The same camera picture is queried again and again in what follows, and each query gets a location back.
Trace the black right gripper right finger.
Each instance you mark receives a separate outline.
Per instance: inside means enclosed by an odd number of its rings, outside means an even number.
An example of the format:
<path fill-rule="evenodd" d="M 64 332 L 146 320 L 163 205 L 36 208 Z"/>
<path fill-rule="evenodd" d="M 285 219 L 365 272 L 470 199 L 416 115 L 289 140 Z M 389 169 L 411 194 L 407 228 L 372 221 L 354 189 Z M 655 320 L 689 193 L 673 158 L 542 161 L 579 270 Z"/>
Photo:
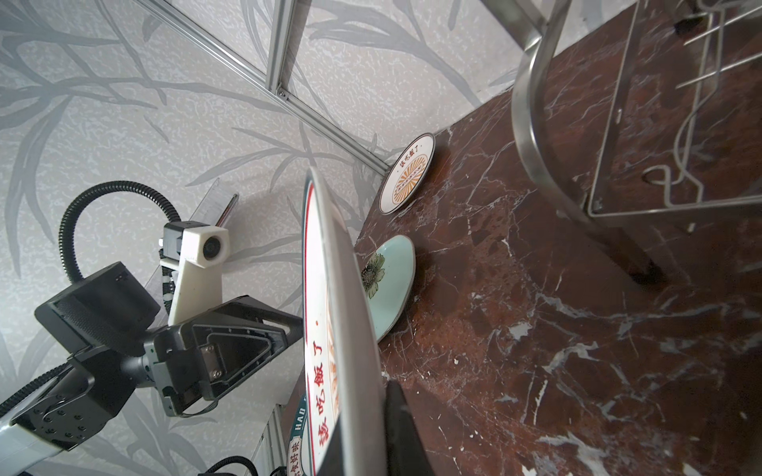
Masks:
<path fill-rule="evenodd" d="M 387 474 L 434 476 L 401 385 L 390 380 L 384 406 Z"/>

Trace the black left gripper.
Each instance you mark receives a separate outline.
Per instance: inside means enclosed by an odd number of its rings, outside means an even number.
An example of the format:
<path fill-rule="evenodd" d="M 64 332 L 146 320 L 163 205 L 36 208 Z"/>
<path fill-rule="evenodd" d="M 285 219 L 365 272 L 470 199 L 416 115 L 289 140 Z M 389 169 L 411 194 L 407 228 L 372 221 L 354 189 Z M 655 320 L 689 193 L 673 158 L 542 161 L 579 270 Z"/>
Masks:
<path fill-rule="evenodd" d="M 167 414 L 180 416 L 200 397 L 225 396 L 304 337 L 301 317 L 236 297 L 179 326 L 192 355 L 177 354 L 175 377 L 162 382 L 158 365 L 174 353 L 168 331 L 151 326 L 159 311 L 120 262 L 39 305 L 36 319 L 69 357 L 45 384 L 25 386 L 32 400 L 12 411 L 13 426 L 72 449 L 103 430 L 138 388 L 156 389 Z"/>

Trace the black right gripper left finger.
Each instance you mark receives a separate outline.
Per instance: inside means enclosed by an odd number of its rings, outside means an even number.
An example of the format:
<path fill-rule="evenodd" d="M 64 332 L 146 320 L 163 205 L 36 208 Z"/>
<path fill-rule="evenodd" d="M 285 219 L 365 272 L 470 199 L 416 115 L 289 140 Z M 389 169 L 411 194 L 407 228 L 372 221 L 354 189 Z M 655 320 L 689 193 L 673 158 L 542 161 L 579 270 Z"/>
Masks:
<path fill-rule="evenodd" d="M 341 434 L 341 426 L 338 424 L 327 443 L 327 451 L 317 471 L 317 476 L 343 475 L 343 435 Z"/>

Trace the small orange sunburst plate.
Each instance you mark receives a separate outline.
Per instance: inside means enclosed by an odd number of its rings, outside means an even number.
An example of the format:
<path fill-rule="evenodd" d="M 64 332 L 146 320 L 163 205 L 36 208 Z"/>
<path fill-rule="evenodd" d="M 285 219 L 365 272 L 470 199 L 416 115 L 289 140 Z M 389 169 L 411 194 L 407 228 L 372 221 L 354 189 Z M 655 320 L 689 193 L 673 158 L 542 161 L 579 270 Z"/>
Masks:
<path fill-rule="evenodd" d="M 344 475 L 384 475 L 384 384 L 351 237 L 327 180 L 309 169 L 303 226 L 304 357 L 313 472 L 341 426 Z"/>

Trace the green flower plate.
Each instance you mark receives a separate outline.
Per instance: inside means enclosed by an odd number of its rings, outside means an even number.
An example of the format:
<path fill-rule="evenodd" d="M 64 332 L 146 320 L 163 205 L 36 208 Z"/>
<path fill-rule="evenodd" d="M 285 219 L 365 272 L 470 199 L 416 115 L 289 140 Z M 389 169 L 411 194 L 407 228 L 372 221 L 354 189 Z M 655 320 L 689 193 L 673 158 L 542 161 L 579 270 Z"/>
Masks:
<path fill-rule="evenodd" d="M 384 242 L 361 271 L 376 341 L 380 342 L 400 319 L 416 274 L 412 240 L 396 235 Z"/>

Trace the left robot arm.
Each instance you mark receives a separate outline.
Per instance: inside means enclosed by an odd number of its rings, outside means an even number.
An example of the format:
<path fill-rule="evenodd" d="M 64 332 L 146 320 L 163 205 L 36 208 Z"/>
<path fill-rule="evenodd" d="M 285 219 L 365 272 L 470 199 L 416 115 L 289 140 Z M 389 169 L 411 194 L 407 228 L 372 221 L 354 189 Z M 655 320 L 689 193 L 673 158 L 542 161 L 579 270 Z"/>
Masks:
<path fill-rule="evenodd" d="M 3 474 L 93 438 L 140 388 L 154 389 L 171 418 L 205 415 L 303 335 L 299 317 L 253 297 L 224 301 L 218 267 L 184 265 L 168 325 L 153 326 L 158 311 L 121 263 L 37 308 L 69 358 L 3 403 Z"/>

